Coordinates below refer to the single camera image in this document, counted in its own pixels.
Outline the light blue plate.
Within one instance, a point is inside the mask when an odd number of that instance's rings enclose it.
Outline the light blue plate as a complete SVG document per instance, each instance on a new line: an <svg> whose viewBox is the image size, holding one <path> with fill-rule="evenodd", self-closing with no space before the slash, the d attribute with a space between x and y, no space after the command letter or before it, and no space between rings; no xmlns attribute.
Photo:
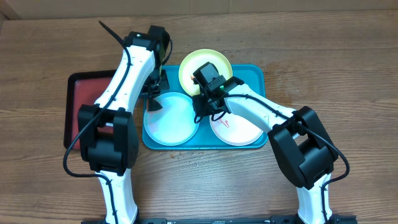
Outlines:
<svg viewBox="0 0 398 224"><path fill-rule="evenodd" d="M149 137L164 146L177 146L190 140L199 125L194 122L192 99L178 92L155 98L162 108L144 113L144 128Z"/></svg>

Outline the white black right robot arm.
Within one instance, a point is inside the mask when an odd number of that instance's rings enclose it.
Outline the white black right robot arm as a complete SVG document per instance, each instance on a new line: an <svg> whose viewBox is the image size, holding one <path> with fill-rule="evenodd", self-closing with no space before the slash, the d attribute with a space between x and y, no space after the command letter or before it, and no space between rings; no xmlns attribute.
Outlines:
<svg viewBox="0 0 398 224"><path fill-rule="evenodd" d="M257 94L243 80L225 79L215 65L203 64L192 74L199 93L193 97L197 123L215 114L238 115L268 135L279 169L296 186L302 223L330 223L328 184L340 158L320 118L311 108L278 105Z"/></svg>

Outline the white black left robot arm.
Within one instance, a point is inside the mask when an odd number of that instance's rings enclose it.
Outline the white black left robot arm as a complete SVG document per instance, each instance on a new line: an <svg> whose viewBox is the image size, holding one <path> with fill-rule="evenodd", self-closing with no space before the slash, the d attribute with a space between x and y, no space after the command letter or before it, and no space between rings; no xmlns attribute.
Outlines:
<svg viewBox="0 0 398 224"><path fill-rule="evenodd" d="M139 210L131 169L139 140L133 112L141 96L146 97L149 111L162 109L155 98L170 87L162 67L170 57L172 40L160 26L150 26L146 33L132 31L125 38L109 27L106 30L121 44L122 59L103 94L78 110L78 134L72 144L80 145L81 157L90 166L87 177L101 183L106 205L102 222L136 223Z"/></svg>

